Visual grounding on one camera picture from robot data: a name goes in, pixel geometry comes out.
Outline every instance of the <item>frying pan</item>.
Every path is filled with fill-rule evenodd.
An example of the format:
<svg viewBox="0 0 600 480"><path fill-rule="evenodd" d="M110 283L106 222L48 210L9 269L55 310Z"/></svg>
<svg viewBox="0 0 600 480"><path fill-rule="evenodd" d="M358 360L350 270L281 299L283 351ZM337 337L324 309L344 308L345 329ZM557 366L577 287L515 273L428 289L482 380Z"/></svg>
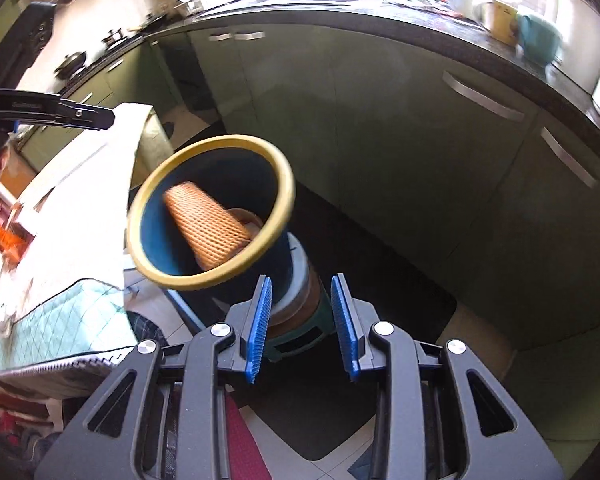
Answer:
<svg viewBox="0 0 600 480"><path fill-rule="evenodd" d="M58 79L69 79L86 61L86 52L74 52L64 57L64 61L54 70L54 73Z"/></svg>

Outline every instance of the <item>kitchen cabinet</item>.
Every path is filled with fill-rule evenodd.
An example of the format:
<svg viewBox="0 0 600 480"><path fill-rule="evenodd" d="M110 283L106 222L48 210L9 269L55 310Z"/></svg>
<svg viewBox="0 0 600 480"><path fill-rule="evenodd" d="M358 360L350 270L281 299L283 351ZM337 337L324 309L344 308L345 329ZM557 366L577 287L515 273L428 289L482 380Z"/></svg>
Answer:
<svg viewBox="0 0 600 480"><path fill-rule="evenodd" d="M189 37L227 132L257 136L258 120L233 30L206 28Z"/></svg>
<svg viewBox="0 0 600 480"><path fill-rule="evenodd" d="M80 88L72 92L67 99L76 103L94 105L110 96L111 87L107 83L104 72L98 72L85 81Z"/></svg>
<svg viewBox="0 0 600 480"><path fill-rule="evenodd" d="M443 284L519 349L600 325L600 160L542 112Z"/></svg>
<svg viewBox="0 0 600 480"><path fill-rule="evenodd" d="M439 54L358 32L331 35L342 209L437 278L538 109Z"/></svg>
<svg viewBox="0 0 600 480"><path fill-rule="evenodd" d="M154 106L158 117L177 106L169 85L152 52L143 43L112 61L104 70L107 84L121 103Z"/></svg>
<svg viewBox="0 0 600 480"><path fill-rule="evenodd" d="M257 136L285 153L296 179L339 205L329 34L309 25L253 25L237 29L234 41L258 118Z"/></svg>
<svg viewBox="0 0 600 480"><path fill-rule="evenodd" d="M25 143L20 154L31 167L40 172L82 130L80 128L61 128L60 126L42 126Z"/></svg>
<svg viewBox="0 0 600 480"><path fill-rule="evenodd" d="M200 68L196 51L189 36L171 34L152 42L157 47L165 69L171 75L176 91L192 113L215 108L214 100Z"/></svg>
<svg viewBox="0 0 600 480"><path fill-rule="evenodd" d="M96 74L84 85L75 91L70 99L73 101L95 104L105 108L115 108L120 104L116 96L109 91L99 102L94 102L96 96L106 93L103 87L104 75ZM29 164L38 172L44 168L48 162L54 158L60 151L78 135L82 133L81 128L61 128L59 126L42 126L37 128L30 136L29 140L20 150L20 154L29 162Z"/></svg>

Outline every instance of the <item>orange pleated filter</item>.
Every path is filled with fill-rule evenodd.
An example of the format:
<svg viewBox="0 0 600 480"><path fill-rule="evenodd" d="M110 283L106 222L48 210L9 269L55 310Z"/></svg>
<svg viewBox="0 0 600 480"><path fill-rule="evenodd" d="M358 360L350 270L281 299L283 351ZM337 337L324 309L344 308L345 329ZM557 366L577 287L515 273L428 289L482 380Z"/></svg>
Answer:
<svg viewBox="0 0 600 480"><path fill-rule="evenodd" d="M251 241L247 229L192 182L171 187L163 198L203 270L225 263Z"/></svg>

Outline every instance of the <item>cylindrical filter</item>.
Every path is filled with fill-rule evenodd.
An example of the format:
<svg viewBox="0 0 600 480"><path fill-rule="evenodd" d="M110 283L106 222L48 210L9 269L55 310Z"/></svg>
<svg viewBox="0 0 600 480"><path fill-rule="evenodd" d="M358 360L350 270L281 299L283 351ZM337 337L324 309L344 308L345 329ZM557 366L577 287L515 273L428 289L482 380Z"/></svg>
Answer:
<svg viewBox="0 0 600 480"><path fill-rule="evenodd" d="M240 208L264 222L246 247L210 270L197 263L164 203L164 193L184 182L225 210ZM163 288L198 290L231 305L250 298L266 274L276 302L292 277L286 222L294 196L291 168L272 144L248 136L203 140L168 158L142 184L129 211L127 247L138 270Z"/></svg>

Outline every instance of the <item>orange object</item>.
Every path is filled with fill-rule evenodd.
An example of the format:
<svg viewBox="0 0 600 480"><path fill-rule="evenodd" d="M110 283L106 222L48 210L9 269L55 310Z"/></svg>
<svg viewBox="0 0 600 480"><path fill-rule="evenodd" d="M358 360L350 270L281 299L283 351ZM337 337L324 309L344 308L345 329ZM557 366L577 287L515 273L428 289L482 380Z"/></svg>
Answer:
<svg viewBox="0 0 600 480"><path fill-rule="evenodd" d="M203 270L225 263L251 241L247 229L192 182L171 187L163 199Z"/></svg>
<svg viewBox="0 0 600 480"><path fill-rule="evenodd" d="M0 252L12 263L19 263L27 243L15 234L0 227Z"/></svg>

